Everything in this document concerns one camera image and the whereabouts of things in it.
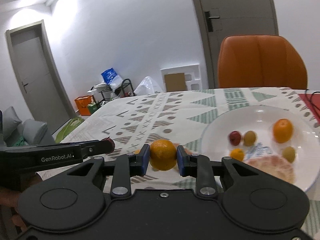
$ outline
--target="red cherry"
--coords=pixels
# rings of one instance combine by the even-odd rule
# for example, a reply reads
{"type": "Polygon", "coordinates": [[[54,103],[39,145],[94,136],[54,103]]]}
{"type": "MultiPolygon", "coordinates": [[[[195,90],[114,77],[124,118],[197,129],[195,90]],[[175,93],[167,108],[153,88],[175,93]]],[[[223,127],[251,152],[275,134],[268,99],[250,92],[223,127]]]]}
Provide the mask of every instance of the red cherry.
{"type": "Polygon", "coordinates": [[[241,137],[239,131],[233,131],[229,134],[229,141],[233,146],[237,146],[241,142],[241,137]]]}

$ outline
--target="white plate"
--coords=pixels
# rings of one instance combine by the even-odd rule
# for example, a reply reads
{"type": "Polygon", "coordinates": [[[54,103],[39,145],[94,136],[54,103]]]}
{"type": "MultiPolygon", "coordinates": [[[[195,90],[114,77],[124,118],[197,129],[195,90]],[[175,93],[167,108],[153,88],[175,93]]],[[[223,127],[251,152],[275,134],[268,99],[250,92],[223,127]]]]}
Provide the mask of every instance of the white plate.
{"type": "Polygon", "coordinates": [[[256,149],[253,156],[247,154],[244,160],[260,154],[281,155],[283,148],[292,146],[296,150],[296,159],[293,162],[296,175],[294,185],[306,192],[317,179],[320,168],[319,138],[299,116],[272,106],[247,106],[226,112],[204,130],[200,153],[212,161],[221,161],[222,157],[228,156],[235,148],[242,148],[246,153],[252,151],[252,147],[244,147],[242,143],[236,147],[230,144],[228,135],[235,130],[241,134],[249,130],[257,133],[255,146],[258,146],[260,151],[256,149]],[[276,143],[272,135],[273,124],[281,118],[289,119],[294,125],[291,140],[283,144],[276,143]]]}

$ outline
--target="red paper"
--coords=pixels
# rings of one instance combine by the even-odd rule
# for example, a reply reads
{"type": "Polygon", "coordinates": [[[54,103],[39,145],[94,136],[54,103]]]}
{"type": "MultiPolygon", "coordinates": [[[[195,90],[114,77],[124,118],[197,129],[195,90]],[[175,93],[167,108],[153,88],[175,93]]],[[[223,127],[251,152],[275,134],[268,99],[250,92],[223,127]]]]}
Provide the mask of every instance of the red paper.
{"type": "MultiPolygon", "coordinates": [[[[315,118],[318,120],[318,123],[320,123],[320,118],[318,117],[320,115],[320,111],[318,109],[316,109],[315,107],[313,107],[310,102],[308,101],[308,99],[306,98],[305,94],[299,94],[299,96],[301,97],[301,99],[305,102],[305,104],[307,105],[307,107],[309,107],[309,109],[311,110],[311,112],[313,113],[313,115],[315,116],[315,118]]],[[[316,105],[318,108],[320,108],[320,94],[314,94],[312,96],[312,103],[314,105],[316,105]]]]}

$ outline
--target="orange bag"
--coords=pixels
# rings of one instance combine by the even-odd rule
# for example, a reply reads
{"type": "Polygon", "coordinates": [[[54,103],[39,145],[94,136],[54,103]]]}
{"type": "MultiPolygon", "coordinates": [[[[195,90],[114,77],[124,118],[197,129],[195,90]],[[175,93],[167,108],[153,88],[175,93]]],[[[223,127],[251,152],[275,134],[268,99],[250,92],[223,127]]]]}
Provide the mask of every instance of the orange bag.
{"type": "Polygon", "coordinates": [[[87,105],[91,103],[92,96],[78,97],[75,99],[76,105],[81,115],[91,115],[87,105]]]}

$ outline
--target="table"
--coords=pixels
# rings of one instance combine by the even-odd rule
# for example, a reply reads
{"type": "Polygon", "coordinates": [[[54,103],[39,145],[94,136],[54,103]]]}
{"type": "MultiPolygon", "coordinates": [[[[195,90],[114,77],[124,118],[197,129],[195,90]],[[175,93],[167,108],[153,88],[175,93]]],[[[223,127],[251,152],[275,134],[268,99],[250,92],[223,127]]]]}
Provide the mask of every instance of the table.
{"type": "MultiPolygon", "coordinates": [[[[252,105],[276,106],[291,111],[308,122],[317,134],[320,133],[317,120],[296,91],[290,88],[230,88],[117,99],[98,109],[62,142],[110,136],[116,149],[114,153],[104,155],[106,161],[161,138],[196,152],[208,124],[226,111],[252,105]]],[[[43,171],[40,175],[46,179],[68,168],[43,171]]],[[[107,178],[104,192],[109,192],[111,181],[107,178]]],[[[144,177],[131,178],[131,186],[132,190],[194,188],[195,179],[180,177],[177,166],[169,171],[157,171],[149,165],[144,177]]],[[[302,229],[320,239],[320,180],[309,190],[308,197],[310,212],[302,229]]]]}

